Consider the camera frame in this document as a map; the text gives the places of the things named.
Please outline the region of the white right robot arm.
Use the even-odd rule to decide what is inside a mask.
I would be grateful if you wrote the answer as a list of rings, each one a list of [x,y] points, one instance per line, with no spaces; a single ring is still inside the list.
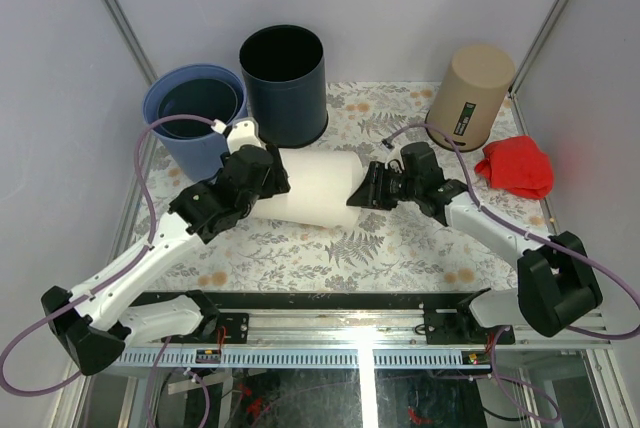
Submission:
[[[551,338],[603,301],[576,235],[532,233],[505,215],[486,214],[465,183],[445,177],[424,142],[404,146],[394,160],[370,163],[347,201],[383,211],[401,202],[413,202],[425,216],[476,239],[516,271],[515,288],[481,290],[459,305],[455,326],[467,342],[482,340],[493,328],[521,324]]]

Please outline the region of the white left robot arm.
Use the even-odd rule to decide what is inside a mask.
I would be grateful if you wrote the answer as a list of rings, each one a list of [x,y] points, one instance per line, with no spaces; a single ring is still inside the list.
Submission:
[[[216,339],[219,310],[200,290],[134,302],[188,251],[235,227],[258,200],[289,190],[279,150],[245,145],[226,157],[214,179],[185,188],[171,201],[151,240],[140,240],[71,290],[46,291],[41,304],[49,327],[79,371],[100,373],[138,343],[172,336]]]

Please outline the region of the red crumpled cloth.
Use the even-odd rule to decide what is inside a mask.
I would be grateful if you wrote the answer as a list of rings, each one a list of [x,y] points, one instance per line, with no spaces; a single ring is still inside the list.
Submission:
[[[491,142],[483,148],[483,155],[474,171],[490,188],[531,200],[541,200],[551,192],[554,173],[550,158],[531,137]]]

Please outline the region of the dark navy tall bin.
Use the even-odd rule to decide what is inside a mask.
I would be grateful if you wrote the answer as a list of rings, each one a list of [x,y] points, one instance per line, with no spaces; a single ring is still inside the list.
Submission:
[[[329,122],[324,48],[312,31],[275,25],[249,36],[239,50],[251,116],[260,137],[283,148],[316,141]]]

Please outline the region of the dark teal inner bin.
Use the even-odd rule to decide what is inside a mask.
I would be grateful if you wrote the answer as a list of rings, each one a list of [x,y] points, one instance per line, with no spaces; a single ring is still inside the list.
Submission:
[[[158,117],[195,115],[228,122],[235,115],[238,103],[230,84],[216,79],[195,79],[178,85],[163,98]],[[212,132],[204,123],[193,120],[168,121],[159,129],[175,139],[199,138]]]

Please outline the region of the cream white bin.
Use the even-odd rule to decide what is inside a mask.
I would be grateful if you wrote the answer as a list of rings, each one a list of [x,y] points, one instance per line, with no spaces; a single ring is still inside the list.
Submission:
[[[365,177],[356,153],[284,149],[281,157],[290,191],[257,201],[252,218],[325,228],[355,226],[361,210],[347,200]]]

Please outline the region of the tan cylindrical bin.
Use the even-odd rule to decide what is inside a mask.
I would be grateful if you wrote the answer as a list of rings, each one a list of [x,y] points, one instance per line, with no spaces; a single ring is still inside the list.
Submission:
[[[447,137],[462,152],[482,147],[515,75],[510,56],[490,44],[459,48],[425,117],[427,133],[451,151]]]

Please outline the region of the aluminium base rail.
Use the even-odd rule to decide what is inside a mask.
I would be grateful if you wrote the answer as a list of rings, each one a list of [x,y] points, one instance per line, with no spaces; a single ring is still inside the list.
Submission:
[[[493,347],[572,351],[597,339],[565,332],[544,338],[524,326],[478,329],[466,336],[452,310],[266,310],[220,312],[207,338],[175,335],[135,341],[109,368],[376,368],[486,370]]]

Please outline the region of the light blue plastic bin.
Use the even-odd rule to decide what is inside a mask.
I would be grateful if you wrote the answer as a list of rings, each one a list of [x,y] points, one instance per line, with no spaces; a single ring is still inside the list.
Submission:
[[[246,88],[235,73],[213,64],[192,64],[162,75],[151,85],[142,103],[144,121],[150,125],[161,119],[158,117],[158,108],[173,88],[190,80],[205,78],[230,84],[238,96],[235,115],[223,123],[231,124],[248,116]],[[226,140],[222,135],[212,131],[199,138],[175,139],[165,136],[159,129],[161,125],[153,128],[154,135],[190,180],[197,182],[211,178],[222,167],[221,156],[227,151]]]

